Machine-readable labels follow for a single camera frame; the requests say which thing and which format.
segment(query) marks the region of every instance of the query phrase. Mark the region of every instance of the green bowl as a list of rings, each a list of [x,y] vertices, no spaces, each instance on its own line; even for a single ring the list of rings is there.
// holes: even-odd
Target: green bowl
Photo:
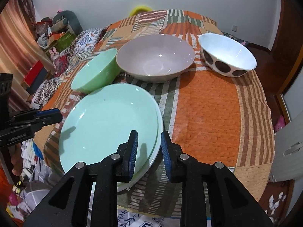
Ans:
[[[117,52],[116,48],[102,51],[87,62],[75,76],[71,89],[89,94],[111,84],[121,71],[116,62]]]

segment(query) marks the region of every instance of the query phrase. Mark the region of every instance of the patchwork tablecloth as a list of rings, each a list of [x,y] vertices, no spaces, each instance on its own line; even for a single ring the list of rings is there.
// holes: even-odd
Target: patchwork tablecloth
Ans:
[[[76,73],[100,51],[117,48],[131,39],[149,34],[170,34],[186,40],[196,52],[190,68],[181,76],[161,84],[143,82],[121,73],[115,82],[127,82],[146,89],[159,104],[165,129],[183,152],[201,162],[222,161],[259,200],[267,183],[274,155],[274,133],[263,88],[251,71],[239,78],[211,71],[200,56],[198,36],[218,33],[216,22],[205,16],[169,9],[142,13],[112,24],[105,36],[68,74],[44,107],[59,108],[61,124],[44,127],[35,143],[45,160],[62,172],[58,154],[60,131],[66,116],[84,96],[70,89]],[[168,183],[162,155],[129,191],[118,195],[118,204],[149,214],[179,217],[181,184]]]

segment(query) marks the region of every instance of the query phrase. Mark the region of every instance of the light pink bowl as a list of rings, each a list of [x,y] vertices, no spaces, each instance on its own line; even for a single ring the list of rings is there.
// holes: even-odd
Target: light pink bowl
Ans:
[[[194,61],[193,48],[184,40],[166,34],[135,38],[116,56],[121,69],[146,82],[166,82],[182,74]]]

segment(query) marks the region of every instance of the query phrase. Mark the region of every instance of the yellow ring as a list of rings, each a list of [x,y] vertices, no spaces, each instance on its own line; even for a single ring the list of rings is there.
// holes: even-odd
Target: yellow ring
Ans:
[[[129,16],[134,16],[134,15],[137,15],[139,13],[144,13],[144,12],[150,12],[152,11],[152,9],[150,7],[147,7],[147,6],[137,6],[135,7],[131,13],[129,14]]]

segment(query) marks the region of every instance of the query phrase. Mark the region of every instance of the electrical outlet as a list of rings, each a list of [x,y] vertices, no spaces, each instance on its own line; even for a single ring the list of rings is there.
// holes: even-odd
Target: electrical outlet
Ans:
[[[231,30],[232,30],[232,31],[237,31],[237,29],[238,29],[237,26],[232,26],[232,27],[231,27]]]

